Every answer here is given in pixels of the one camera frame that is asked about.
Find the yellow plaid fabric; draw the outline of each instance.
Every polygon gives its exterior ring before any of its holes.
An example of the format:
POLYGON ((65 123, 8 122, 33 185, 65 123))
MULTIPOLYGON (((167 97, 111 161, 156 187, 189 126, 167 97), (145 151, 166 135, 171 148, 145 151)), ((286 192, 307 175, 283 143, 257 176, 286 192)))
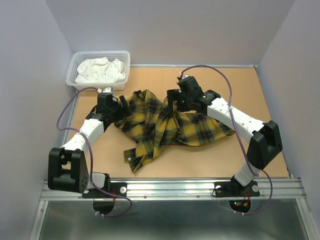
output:
POLYGON ((168 113, 163 103, 149 90, 136 91, 127 99, 132 115, 114 125, 136 141, 133 149, 124 151, 124 161, 133 173, 157 158, 169 144, 200 146, 233 134, 223 123, 202 113, 168 113))

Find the screw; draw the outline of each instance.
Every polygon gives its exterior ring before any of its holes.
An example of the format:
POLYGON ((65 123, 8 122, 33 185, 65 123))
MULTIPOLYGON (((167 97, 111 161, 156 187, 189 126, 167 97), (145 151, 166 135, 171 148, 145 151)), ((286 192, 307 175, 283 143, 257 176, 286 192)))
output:
POLYGON ((125 186, 120 187, 120 193, 125 194, 127 192, 127 188, 125 186))
POLYGON ((213 191, 214 191, 214 192, 217 192, 218 194, 221 193, 221 192, 222 192, 221 186, 220 186, 220 185, 215 186, 215 188, 214 188, 213 191))
POLYGON ((253 185, 252 190, 257 193, 259 192, 259 187, 257 185, 253 185))

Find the cable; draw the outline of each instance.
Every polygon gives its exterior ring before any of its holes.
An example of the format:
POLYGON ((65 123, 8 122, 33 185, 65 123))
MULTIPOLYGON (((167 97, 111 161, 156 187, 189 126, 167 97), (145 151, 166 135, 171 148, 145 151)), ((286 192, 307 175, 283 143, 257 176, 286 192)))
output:
MULTIPOLYGON (((193 69, 193 68, 209 68, 209 69, 212 69, 216 72, 218 72, 226 81, 226 83, 228 84, 228 87, 229 87, 229 101, 228 101, 228 106, 229 106, 229 111, 230 111, 230 116, 231 116, 231 121, 232 121, 232 125, 233 125, 233 128, 234 128, 234 131, 235 131, 235 135, 236 135, 236 138, 238 139, 238 142, 239 142, 239 145, 241 147, 241 150, 242 150, 242 153, 243 153, 243 156, 244 156, 244 159, 245 159, 245 162, 246 164, 248 165, 248 168, 250 170, 250 172, 255 176, 255 177, 259 177, 259 174, 256 174, 252 167, 251 167, 251 164, 248 160, 248 157, 247 157, 247 153, 246 153, 246 150, 245 150, 245 146, 244 144, 242 143, 242 140, 240 138, 240 134, 239 134, 239 131, 237 129, 237 125, 236 125, 236 121, 235 121, 235 117, 234 117, 234 114, 233 114, 233 111, 232 111, 232 88, 231 88, 231 84, 230 84, 230 81, 228 80, 227 76, 221 72, 219 69, 213 67, 213 66, 209 66, 209 65, 204 65, 204 64, 199 64, 199 65, 194 65, 194 66, 190 66, 190 67, 187 67, 186 69, 184 69, 182 72, 181 72, 181 78, 183 77, 183 74, 184 72, 190 70, 190 69, 193 69)), ((254 212, 249 212, 249 213, 241 213, 241 212, 237 212, 237 213, 240 213, 242 215, 253 215, 253 214, 257 214, 259 212, 261 212, 263 209, 265 209, 269 204, 270 204, 270 201, 271 201, 271 198, 272 198, 272 194, 273 194, 273 184, 272 184, 272 180, 270 178, 270 176, 264 171, 264 170, 261 170, 261 172, 263 172, 267 178, 269 179, 269 182, 270 182, 270 197, 267 201, 267 203, 259 210, 257 211, 254 211, 254 212)))
POLYGON ((89 175, 89 179, 90 179, 90 182, 92 183, 92 185, 98 190, 100 191, 101 193, 105 194, 105 195, 108 195, 110 197, 113 197, 113 198, 116 198, 116 199, 125 199, 125 200, 128 200, 129 203, 130 203, 130 206, 124 210, 123 212, 121 213, 117 213, 115 215, 104 215, 104 214, 101 214, 99 213, 98 211, 95 213, 96 215, 99 215, 103 218, 113 218, 113 217, 118 217, 122 214, 125 214, 127 211, 129 211, 129 209, 132 207, 133 205, 133 202, 130 198, 128 197, 125 197, 125 196, 119 196, 119 195, 115 195, 115 194, 112 194, 110 192, 107 192, 103 189, 101 189, 100 187, 98 187, 95 183, 94 183, 94 180, 93 180, 93 171, 94 171, 94 155, 93 155, 93 152, 92 152, 92 148, 91 148, 91 145, 90 145, 90 142, 87 138, 87 136, 82 133, 79 129, 77 128, 74 128, 74 127, 64 127, 64 128, 60 128, 59 127, 59 123, 60 123, 60 120, 63 116, 63 114, 65 113, 66 109, 69 107, 69 105, 73 102, 73 100, 81 93, 83 92, 84 90, 88 90, 88 89, 94 89, 96 91, 98 91, 98 89, 96 87, 85 87, 81 90, 79 90, 71 99, 70 101, 65 105, 64 109, 62 110, 62 112, 60 113, 60 116, 58 117, 58 120, 56 121, 56 129, 58 129, 59 131, 64 131, 64 130, 71 130, 71 131, 75 131, 77 133, 79 133, 83 138, 84 138, 84 141, 88 147, 88 151, 89 151, 89 154, 90 154, 90 175, 89 175))
MULTIPOLYGON (((112 189, 112 194, 116 194, 116 191, 115 191, 114 188, 112 189)), ((113 197, 112 200, 113 200, 113 205, 115 205, 115 203, 116 203, 116 198, 113 197)))
POLYGON ((248 197, 248 201, 246 201, 246 204, 248 204, 248 203, 249 203, 250 198, 251 198, 251 195, 250 195, 250 191, 249 191, 249 190, 248 190, 248 193, 249 193, 249 197, 248 197))
POLYGON ((244 199, 242 200, 242 202, 244 202, 246 200, 246 198, 247 198, 247 192, 245 192, 244 199))

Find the metal plate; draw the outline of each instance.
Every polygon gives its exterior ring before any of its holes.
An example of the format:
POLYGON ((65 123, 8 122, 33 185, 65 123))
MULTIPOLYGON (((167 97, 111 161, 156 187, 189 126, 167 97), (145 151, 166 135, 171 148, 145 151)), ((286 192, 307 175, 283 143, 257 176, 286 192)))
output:
MULTIPOLYGON (((266 200, 253 200, 251 211, 266 200)), ((295 199, 275 199, 241 216, 227 200, 137 201, 125 215, 95 216, 91 201, 51 201, 42 240, 307 240, 295 199)))

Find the brown table surface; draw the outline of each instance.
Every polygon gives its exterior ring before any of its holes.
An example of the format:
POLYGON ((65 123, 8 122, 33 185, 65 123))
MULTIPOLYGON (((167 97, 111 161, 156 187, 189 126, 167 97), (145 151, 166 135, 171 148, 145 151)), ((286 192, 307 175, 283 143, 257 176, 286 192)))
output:
MULTIPOLYGON (((183 68, 131 68, 125 89, 115 91, 116 96, 129 97, 134 91, 148 89, 160 100, 168 89, 178 88, 177 75, 183 68)), ((271 119, 261 86, 254 68, 220 68, 229 78, 233 90, 232 105, 246 114, 262 120, 271 119)), ((202 90, 214 90, 228 101, 229 89, 225 80, 211 69, 191 69, 186 74, 194 76, 202 90)), ((92 107, 97 104, 97 93, 80 94, 72 126, 80 128, 92 107)), ((114 125, 93 144, 93 170, 108 173, 114 178, 204 178, 231 177, 245 162, 235 135, 224 137, 203 146, 169 145, 161 156, 143 166, 135 174, 124 162, 124 150, 136 143, 114 125)), ((89 155, 86 155, 90 166, 89 155)), ((288 177, 282 154, 265 169, 272 177, 288 177)))

